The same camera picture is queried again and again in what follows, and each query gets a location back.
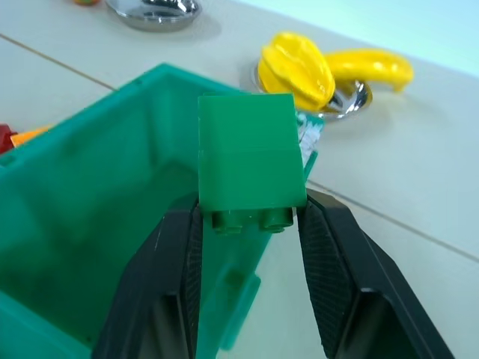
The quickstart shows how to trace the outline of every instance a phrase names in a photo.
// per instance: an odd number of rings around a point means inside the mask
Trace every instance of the green plastic bin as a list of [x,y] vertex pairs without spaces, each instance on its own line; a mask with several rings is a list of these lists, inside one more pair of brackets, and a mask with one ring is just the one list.
[[[0,358],[89,356],[123,267],[198,190],[198,97],[230,91],[163,64],[0,157]],[[199,359],[231,347],[268,240],[204,228]]]

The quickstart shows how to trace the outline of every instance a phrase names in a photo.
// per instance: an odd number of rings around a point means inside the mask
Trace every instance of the table surface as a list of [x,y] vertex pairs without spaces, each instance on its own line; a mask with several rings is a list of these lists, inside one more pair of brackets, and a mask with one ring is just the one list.
[[[58,122],[163,62],[250,89],[259,49],[286,28],[325,51],[368,46],[228,0],[204,1],[198,21],[175,34],[127,28],[103,4],[2,1],[0,79],[8,85],[0,86],[1,121],[20,131]],[[399,265],[452,352],[475,358],[479,125],[469,89],[479,81],[412,63],[417,76],[405,94],[379,90],[367,111],[326,127],[308,185],[351,208]],[[219,357],[323,358],[295,227],[273,237],[257,274],[262,285],[251,312],[233,350]]]

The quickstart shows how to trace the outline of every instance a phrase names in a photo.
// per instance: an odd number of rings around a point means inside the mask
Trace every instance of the green lego brick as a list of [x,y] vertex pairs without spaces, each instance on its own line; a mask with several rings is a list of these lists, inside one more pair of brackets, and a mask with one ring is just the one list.
[[202,96],[198,115],[200,205],[216,231],[292,225],[293,207],[306,201],[293,97]]

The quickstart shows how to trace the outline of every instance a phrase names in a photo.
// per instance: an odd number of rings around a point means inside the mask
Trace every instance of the silver metal bowl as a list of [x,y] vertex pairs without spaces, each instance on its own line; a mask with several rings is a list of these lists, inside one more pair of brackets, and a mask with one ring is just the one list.
[[[257,64],[251,70],[251,80],[260,92],[266,92],[257,71]],[[342,120],[346,116],[367,108],[373,100],[373,91],[365,82],[336,82],[336,91],[329,104],[320,112],[297,109],[298,113],[318,117],[326,122]]]
[[106,0],[106,4],[132,28],[142,31],[177,31],[200,14],[196,0]]

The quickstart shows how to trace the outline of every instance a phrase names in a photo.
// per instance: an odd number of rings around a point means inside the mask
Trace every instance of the toy banana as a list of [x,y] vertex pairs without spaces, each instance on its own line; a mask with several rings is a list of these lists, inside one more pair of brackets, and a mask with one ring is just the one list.
[[336,81],[372,81],[401,91],[414,78],[412,65],[399,55],[377,49],[357,49],[325,55]]
[[297,34],[280,33],[263,48],[258,74],[266,92],[292,92],[296,107],[308,111],[319,111],[335,92],[323,54]]

